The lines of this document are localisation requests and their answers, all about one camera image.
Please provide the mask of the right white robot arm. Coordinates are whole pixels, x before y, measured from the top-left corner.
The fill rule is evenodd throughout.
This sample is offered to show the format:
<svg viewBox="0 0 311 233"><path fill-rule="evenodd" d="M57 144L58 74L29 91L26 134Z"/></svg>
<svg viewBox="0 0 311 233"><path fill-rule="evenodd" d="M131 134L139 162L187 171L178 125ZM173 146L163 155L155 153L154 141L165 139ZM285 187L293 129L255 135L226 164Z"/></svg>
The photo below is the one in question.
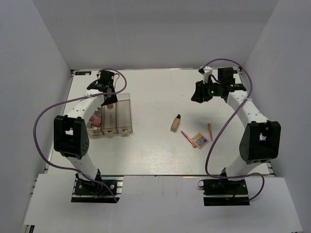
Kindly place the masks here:
<svg viewBox="0 0 311 233"><path fill-rule="evenodd" d="M224 168L225 178L219 181L220 189L229 194L237 188L236 181L242 180L255 167L277 158L281 125L270 121L259 111L250 99L249 91L243 84L235 82L233 68L220 68L217 76L212 74L210 67L199 72L203 79L196 82L191 101L203 103L220 97L234 110L234 115L244 126L239 155Z"/></svg>

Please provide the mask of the beige foundation tube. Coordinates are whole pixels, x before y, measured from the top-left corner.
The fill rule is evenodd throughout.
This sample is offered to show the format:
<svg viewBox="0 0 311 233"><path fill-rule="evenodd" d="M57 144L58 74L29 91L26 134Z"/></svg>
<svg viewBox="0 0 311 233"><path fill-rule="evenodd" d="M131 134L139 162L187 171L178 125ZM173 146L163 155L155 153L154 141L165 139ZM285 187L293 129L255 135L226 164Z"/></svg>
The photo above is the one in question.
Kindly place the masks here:
<svg viewBox="0 0 311 233"><path fill-rule="evenodd" d="M178 114L178 115L174 118L174 120L173 120L173 122L172 122L172 125L171 125L171 128L170 128L170 130L171 130L172 132L176 132L176 131L177 131L177 129L178 129L178 127L179 127L179 124L180 124L180 120L181 120L181 115Z"/></svg>

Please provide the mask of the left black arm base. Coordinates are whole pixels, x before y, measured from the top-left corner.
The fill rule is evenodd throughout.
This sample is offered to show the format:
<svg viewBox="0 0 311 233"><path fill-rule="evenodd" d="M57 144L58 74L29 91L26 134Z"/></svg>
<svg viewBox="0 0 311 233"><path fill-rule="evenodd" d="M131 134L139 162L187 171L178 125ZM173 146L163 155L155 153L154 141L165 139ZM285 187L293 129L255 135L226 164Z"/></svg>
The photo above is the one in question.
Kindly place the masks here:
<svg viewBox="0 0 311 233"><path fill-rule="evenodd" d="M102 176L105 183L119 201L123 186L123 177ZM90 181L75 178L71 196L73 203L117 203L108 189L100 184L91 185Z"/></svg>

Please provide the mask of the nude eyeshadow palette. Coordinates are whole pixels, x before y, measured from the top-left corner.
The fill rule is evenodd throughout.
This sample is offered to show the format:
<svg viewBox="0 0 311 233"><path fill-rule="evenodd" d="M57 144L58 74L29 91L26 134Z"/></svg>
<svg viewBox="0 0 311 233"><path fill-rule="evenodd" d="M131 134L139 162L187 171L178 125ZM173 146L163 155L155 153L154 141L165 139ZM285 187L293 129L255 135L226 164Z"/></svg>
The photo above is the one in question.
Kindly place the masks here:
<svg viewBox="0 0 311 233"><path fill-rule="evenodd" d="M96 125L93 122L88 122L87 123L87 128L88 130L99 130L101 128L101 125Z"/></svg>

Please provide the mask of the pink makeup brush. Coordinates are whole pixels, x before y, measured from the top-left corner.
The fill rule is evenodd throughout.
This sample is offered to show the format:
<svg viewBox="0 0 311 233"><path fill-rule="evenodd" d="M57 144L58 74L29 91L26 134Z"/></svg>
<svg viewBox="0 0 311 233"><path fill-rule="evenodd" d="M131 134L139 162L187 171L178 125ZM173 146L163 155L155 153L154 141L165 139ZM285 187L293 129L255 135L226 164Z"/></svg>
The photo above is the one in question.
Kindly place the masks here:
<svg viewBox="0 0 311 233"><path fill-rule="evenodd" d="M181 131L182 135L191 143L193 148L197 148L197 145L193 140L183 131Z"/></svg>

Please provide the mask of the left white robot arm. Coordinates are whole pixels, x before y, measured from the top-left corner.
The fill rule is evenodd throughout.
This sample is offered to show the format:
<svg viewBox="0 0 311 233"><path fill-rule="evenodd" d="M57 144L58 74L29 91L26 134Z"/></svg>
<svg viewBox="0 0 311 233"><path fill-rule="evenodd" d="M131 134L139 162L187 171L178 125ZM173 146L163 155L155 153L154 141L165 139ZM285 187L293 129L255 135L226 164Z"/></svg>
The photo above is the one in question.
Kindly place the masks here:
<svg viewBox="0 0 311 233"><path fill-rule="evenodd" d="M83 179L84 175L89 177L86 188L93 194L102 190L103 182L96 178L98 169L87 153L90 142L86 126L99 107L117 102L114 94L115 75L108 70L100 71L98 79L86 88L85 99L80 100L66 115L54 119L54 150L81 172L79 178Z"/></svg>

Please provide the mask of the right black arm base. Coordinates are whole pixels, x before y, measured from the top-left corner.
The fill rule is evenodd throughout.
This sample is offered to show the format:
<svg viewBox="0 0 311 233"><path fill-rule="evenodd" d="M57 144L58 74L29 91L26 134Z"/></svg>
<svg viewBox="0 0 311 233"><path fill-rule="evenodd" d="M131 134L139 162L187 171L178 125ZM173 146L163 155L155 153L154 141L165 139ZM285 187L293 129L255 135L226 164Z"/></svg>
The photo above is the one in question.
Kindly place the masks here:
<svg viewBox="0 0 311 233"><path fill-rule="evenodd" d="M245 180L204 179L198 182L203 190L204 206L248 206L250 205Z"/></svg>

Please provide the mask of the colourful eyeshadow palette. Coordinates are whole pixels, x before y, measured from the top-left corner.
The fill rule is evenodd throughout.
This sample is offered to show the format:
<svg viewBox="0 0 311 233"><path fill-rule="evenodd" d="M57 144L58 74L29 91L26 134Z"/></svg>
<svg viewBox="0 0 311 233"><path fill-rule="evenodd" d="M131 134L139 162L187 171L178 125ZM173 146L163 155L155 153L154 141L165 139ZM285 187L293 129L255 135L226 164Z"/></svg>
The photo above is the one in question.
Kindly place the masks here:
<svg viewBox="0 0 311 233"><path fill-rule="evenodd" d="M203 148L209 142L209 140L202 133L197 133L192 138L192 141L197 145L199 149Z"/></svg>

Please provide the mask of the pink blush palette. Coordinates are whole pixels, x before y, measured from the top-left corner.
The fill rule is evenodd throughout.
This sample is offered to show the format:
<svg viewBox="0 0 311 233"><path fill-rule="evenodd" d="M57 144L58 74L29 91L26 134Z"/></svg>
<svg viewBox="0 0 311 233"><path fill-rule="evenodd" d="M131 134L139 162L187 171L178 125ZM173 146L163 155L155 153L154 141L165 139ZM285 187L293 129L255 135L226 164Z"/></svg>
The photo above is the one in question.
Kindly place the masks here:
<svg viewBox="0 0 311 233"><path fill-rule="evenodd" d="M90 122L93 122L96 125L101 125L102 114L100 111L95 111L89 119Z"/></svg>

